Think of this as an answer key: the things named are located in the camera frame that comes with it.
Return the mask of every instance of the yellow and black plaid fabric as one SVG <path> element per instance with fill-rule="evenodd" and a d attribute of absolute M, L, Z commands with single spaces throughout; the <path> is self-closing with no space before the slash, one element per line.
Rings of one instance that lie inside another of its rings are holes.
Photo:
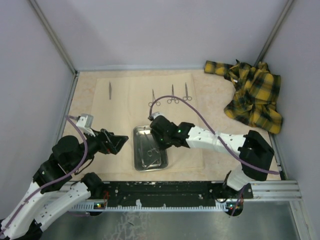
<path fill-rule="evenodd" d="M 253 67 L 245 62 L 236 65 L 206 61 L 204 72 L 217 74 L 233 83 L 235 93 L 224 108 L 225 114 L 251 127 L 278 134 L 283 117 L 276 111 L 281 77 L 271 74 L 265 62 Z"/>

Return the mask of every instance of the plaid shirt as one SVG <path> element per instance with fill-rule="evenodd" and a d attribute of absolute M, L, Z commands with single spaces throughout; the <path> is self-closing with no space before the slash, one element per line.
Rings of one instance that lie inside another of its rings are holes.
<path fill-rule="evenodd" d="M 251 127 L 278 134 L 283 117 L 276 111 L 281 77 L 271 74 L 265 62 L 255 68 L 236 60 L 236 65 L 206 61 L 204 72 L 217 74 L 233 83 L 235 93 L 225 114 Z"/>

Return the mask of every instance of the gray floor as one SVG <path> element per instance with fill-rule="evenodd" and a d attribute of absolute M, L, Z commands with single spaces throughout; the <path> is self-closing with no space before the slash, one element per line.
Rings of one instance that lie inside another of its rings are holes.
<path fill-rule="evenodd" d="M 223 212 L 65 214 L 42 240 L 298 240 L 289 204 L 244 203 L 238 217 Z"/>

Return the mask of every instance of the flannel shirt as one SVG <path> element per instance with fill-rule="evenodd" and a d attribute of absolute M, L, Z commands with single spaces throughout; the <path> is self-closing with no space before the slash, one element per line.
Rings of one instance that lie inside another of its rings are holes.
<path fill-rule="evenodd" d="M 251 127 L 259 127 L 278 134 L 283 117 L 276 111 L 281 77 L 271 74 L 265 62 L 255 68 L 236 60 L 236 65 L 206 61 L 204 72 L 217 74 L 231 81 L 235 88 L 232 101 L 224 108 L 225 114 Z"/>

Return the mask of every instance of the metal frame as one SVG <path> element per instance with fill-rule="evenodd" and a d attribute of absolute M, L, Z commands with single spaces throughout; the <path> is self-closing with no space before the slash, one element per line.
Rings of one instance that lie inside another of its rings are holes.
<path fill-rule="evenodd" d="M 38 17 L 38 20 L 41 22 L 41 24 L 44 27 L 44 30 L 46 31 L 48 37 L 52 41 L 53 45 L 56 47 L 57 52 L 60 54 L 61 58 L 65 62 L 65 64 L 68 66 L 70 71 L 74 74 L 73 75 L 73 82 L 70 86 L 70 93 L 68 100 L 64 106 L 63 109 L 63 117 L 60 121 L 60 128 L 57 132 L 56 135 L 56 140 L 60 139 L 63 135 L 63 131 L 66 125 L 66 120 L 64 118 L 64 115 L 67 115 L 69 113 L 71 103 L 72 103 L 72 98 L 76 90 L 76 85 L 78 82 L 78 77 L 79 73 L 77 72 L 76 68 L 74 67 L 72 60 L 70 56 L 67 54 L 67 51 L 63 47 L 63 44 L 59 41 L 59 38 L 57 37 L 56 33 L 50 26 L 47 18 L 43 14 L 42 10 L 40 9 L 38 3 L 36 0 L 27 0 L 30 7 L 32 10 L 35 12 L 36 16 Z M 289 15 L 291 9 L 293 8 L 294 5 L 294 0 L 287 0 L 277 22 L 275 23 L 272 31 L 270 32 L 256 62 L 255 66 L 263 60 L 264 56 L 266 55 L 270 45 L 272 44 L 273 40 L 275 39 L 278 31 L 280 30 L 284 20 L 286 17 Z M 100 69 L 102 70 L 115 70 L 116 66 L 111 66 L 110 69 Z M 252 191 L 253 191 L 253 199 L 247 199 L 246 201 L 253 201 L 253 202 L 269 202 L 269 201 L 289 201 L 291 210 L 292 210 L 292 215 L 294 218 L 294 221 L 296 223 L 296 227 L 299 233 L 299 236 L 302 240 L 315 240 L 316 235 L 313 229 L 311 228 L 311 223 L 310 219 L 308 217 L 307 211 L 305 209 L 302 196 L 299 190 L 298 183 L 296 181 L 291 181 L 291 180 L 285 180 L 287 179 L 286 175 L 286 166 L 284 165 L 284 162 L 282 161 L 281 157 L 281 152 L 279 150 L 279 144 L 277 143 L 277 139 L 273 134 L 269 135 L 271 144 L 273 149 L 275 150 L 275 158 L 277 161 L 278 169 L 284 173 L 281 176 L 282 181 L 265 181 L 265 182 L 252 182 Z M 54 200 L 56 197 L 59 197 L 59 195 L 63 194 L 64 191 L 66 191 L 65 188 L 68 188 L 68 185 L 70 187 L 70 182 L 67 183 L 59 192 L 56 193 L 54 198 L 51 200 Z M 86 208 L 88 205 L 92 204 L 92 200 L 87 200 L 82 203 L 82 207 Z M 73 211 L 84 211 L 84 209 L 79 205 L 78 207 L 75 206 L 73 207 Z M 137 208 L 137 209 L 106 209 L 107 211 L 146 211 L 147 209 L 144 208 Z M 162 209 L 162 211 L 171 211 L 172 209 Z M 175 211 L 188 211 L 188 209 L 182 208 L 182 209 L 174 209 Z M 216 211 L 216 209 L 191 209 L 193 211 Z"/>

